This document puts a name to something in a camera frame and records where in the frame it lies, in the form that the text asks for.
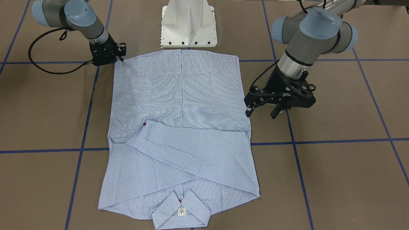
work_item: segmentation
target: brown paper floor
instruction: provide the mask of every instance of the brown paper floor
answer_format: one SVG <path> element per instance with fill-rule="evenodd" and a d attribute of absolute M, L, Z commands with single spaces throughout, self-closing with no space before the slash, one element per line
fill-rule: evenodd
<path fill-rule="evenodd" d="M 46 74 L 29 63 L 30 43 L 49 30 L 34 1 L 0 0 L 0 229 L 152 230 L 152 221 L 98 210 L 108 163 L 113 65 Z M 91 1 L 127 58 L 162 50 L 168 0 Z M 297 2 L 219 1 L 218 45 L 240 58 L 245 93 L 286 45 L 269 28 L 300 11 Z M 212 230 L 409 229 L 409 15 L 404 7 L 362 6 L 354 50 L 322 55 L 308 80 L 316 104 L 277 119 L 251 116 L 261 198 L 213 215 Z M 79 32 L 39 41 L 33 58 L 54 71 L 90 59 Z M 266 77 L 257 84 L 262 86 Z"/>

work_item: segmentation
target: grid line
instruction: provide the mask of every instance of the grid line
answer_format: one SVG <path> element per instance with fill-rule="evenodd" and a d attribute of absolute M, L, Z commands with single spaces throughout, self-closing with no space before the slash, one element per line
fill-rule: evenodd
<path fill-rule="evenodd" d="M 275 55 L 275 51 L 274 51 L 274 43 L 273 43 L 273 40 L 272 40 L 272 37 L 271 37 L 271 33 L 270 33 L 270 25 L 269 25 L 269 23 L 268 23 L 267 13 L 266 13 L 266 11 L 265 11 L 264 0 L 262 0 L 261 2 L 262 2 L 262 4 L 263 4 L 263 11 L 264 11 L 264 16 L 265 16 L 265 23 L 267 24 L 267 30 L 268 30 L 268 35 L 269 35 L 269 37 L 270 37 L 271 48 L 272 48 L 272 50 L 273 50 L 274 60 L 276 60 L 276 55 Z M 289 130 L 290 130 L 290 135 L 291 135 L 292 147 L 293 147 L 293 149 L 294 149 L 294 157 L 295 157 L 295 160 L 296 160 L 296 163 L 297 163 L 297 168 L 298 168 L 298 174 L 299 174 L 299 177 L 300 177 L 301 188 L 302 188 L 302 190 L 303 190 L 304 201 L 305 201 L 305 204 L 306 204 L 306 209 L 307 209 L 307 214 L 308 214 L 308 220 L 309 220 L 309 222 L 310 222 L 311 230 L 314 230 L 314 223 L 312 222 L 311 211 L 310 211 L 310 205 L 309 205 L 309 203 L 308 203 L 308 197 L 307 197 L 307 191 L 306 191 L 306 188 L 305 188 L 305 185 L 304 185 L 304 178 L 303 178 L 303 174 L 302 174 L 302 171 L 301 171 L 300 161 L 299 161 L 299 159 L 298 159 L 297 147 L 296 147 L 296 144 L 295 144 L 294 135 L 293 135 L 292 128 L 291 128 L 290 115 L 288 114 L 288 111 L 287 111 L 287 110 L 286 110 L 286 113 L 287 113 L 287 120 L 288 120 L 288 128 L 289 128 Z"/>
<path fill-rule="evenodd" d="M 409 141 L 409 138 L 392 138 L 392 141 Z M 389 142 L 388 138 L 380 139 L 352 139 L 352 140 L 316 140 L 316 141 L 295 141 L 295 144 L 334 144 L 334 143 L 359 143 L 359 142 Z M 253 142 L 252 146 L 261 145 L 291 145 L 287 142 Z M 72 149 L 27 149 L 27 150 L 0 150 L 0 154 L 13 153 L 50 153 L 50 152 L 80 152 L 80 151 L 107 151 L 107 147 L 99 148 L 72 148 Z"/>
<path fill-rule="evenodd" d="M 3 72 L 3 69 L 4 69 L 5 63 L 6 63 L 6 61 L 7 61 L 7 58 L 9 58 L 9 55 L 10 55 L 10 52 L 11 52 L 11 48 L 12 48 L 13 45 L 14 45 L 14 41 L 16 40 L 16 37 L 17 37 L 18 32 L 20 31 L 21 25 L 22 25 L 23 20 L 24 20 L 24 18 L 25 18 L 25 16 L 26 16 L 26 13 L 27 13 L 28 6 L 29 6 L 29 5 L 30 5 L 30 0 L 27 1 L 26 8 L 24 9 L 23 16 L 21 17 L 21 20 L 20 20 L 20 23 L 18 24 L 17 30 L 16 30 L 16 32 L 14 33 L 14 37 L 13 37 L 13 39 L 11 40 L 9 49 L 7 50 L 6 57 L 4 58 L 3 63 L 1 64 L 0 75 L 1 75 L 1 73 Z"/>
<path fill-rule="evenodd" d="M 106 30 L 108 30 L 108 26 L 109 26 L 109 19 L 110 19 L 111 10 L 112 10 L 112 2 L 113 2 L 113 0 L 111 0 L 110 4 L 109 4 L 108 17 L 107 17 L 106 25 L 105 25 Z M 95 85 L 96 85 L 97 80 L 98 80 L 98 74 L 99 74 L 99 66 L 97 67 L 97 70 L 95 72 L 94 84 L 92 86 L 90 104 L 89 104 L 88 113 L 87 113 L 87 120 L 85 121 L 84 136 L 83 136 L 82 143 L 81 143 L 81 148 L 82 149 L 85 146 L 85 140 L 86 140 L 86 136 L 87 136 L 88 125 L 89 125 L 89 121 L 90 121 L 90 117 L 91 117 L 92 100 L 94 98 Z M 70 205 L 68 207 L 67 220 L 65 222 L 65 230 L 68 230 L 68 226 L 70 224 L 72 205 L 74 203 L 75 190 L 76 190 L 76 185 L 77 185 L 77 182 L 78 182 L 79 170 L 80 170 L 80 167 L 81 167 L 81 160 L 82 160 L 83 153 L 84 153 L 84 151 L 80 151 L 79 156 L 78 156 L 78 162 L 77 162 L 77 168 L 76 168 L 76 171 L 75 171 L 74 184 L 72 186 L 72 192 L 71 192 Z"/>
<path fill-rule="evenodd" d="M 387 126 L 386 126 L 385 120 L 383 119 L 381 110 L 379 109 L 378 103 L 376 102 L 375 96 L 373 95 L 373 92 L 372 92 L 372 89 L 371 89 L 371 87 L 370 87 L 370 85 L 369 85 L 368 79 L 366 78 L 364 69 L 363 69 L 363 67 L 362 67 L 362 65 L 361 65 L 361 61 L 358 59 L 358 55 L 357 55 L 357 53 L 356 53 L 356 51 L 355 51 L 354 48 L 352 48 L 352 51 L 354 52 L 356 61 L 358 62 L 359 68 L 361 69 L 362 76 L 364 77 L 366 86 L 367 86 L 367 88 L 368 88 L 368 90 L 369 90 L 369 93 L 371 94 L 371 97 L 372 97 L 373 103 L 374 103 L 374 105 L 375 105 L 375 107 L 376 107 L 376 110 L 377 110 L 377 112 L 378 112 L 379 118 L 381 119 L 382 125 L 383 125 L 383 127 L 385 128 L 385 132 L 386 132 L 386 134 L 388 135 L 389 142 L 391 143 L 393 152 L 395 153 L 395 157 L 396 157 L 396 159 L 398 160 L 400 169 L 402 170 L 403 176 L 404 176 L 405 179 L 406 179 L 406 183 L 409 185 L 408 175 L 406 174 L 405 168 L 403 167 L 402 161 L 400 160 L 398 151 L 396 151 L 396 148 L 395 148 L 395 145 L 394 145 L 394 143 L 393 143 L 392 137 L 391 137 L 391 135 L 390 135 L 390 133 L 389 133 L 389 130 L 388 130 Z"/>

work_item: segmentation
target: striped shirt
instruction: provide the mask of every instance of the striped shirt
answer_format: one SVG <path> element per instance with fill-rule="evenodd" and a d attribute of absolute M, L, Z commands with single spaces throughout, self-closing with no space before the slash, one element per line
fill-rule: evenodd
<path fill-rule="evenodd" d="M 164 50 L 115 65 L 99 209 L 205 227 L 259 197 L 238 58 Z"/>

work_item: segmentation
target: folded shirt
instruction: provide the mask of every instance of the folded shirt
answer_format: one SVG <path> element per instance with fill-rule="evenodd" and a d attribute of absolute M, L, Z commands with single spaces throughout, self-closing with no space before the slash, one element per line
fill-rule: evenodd
<path fill-rule="evenodd" d="M 236 56 L 164 50 L 118 62 L 98 208 L 191 228 L 259 197 L 243 98 Z"/>

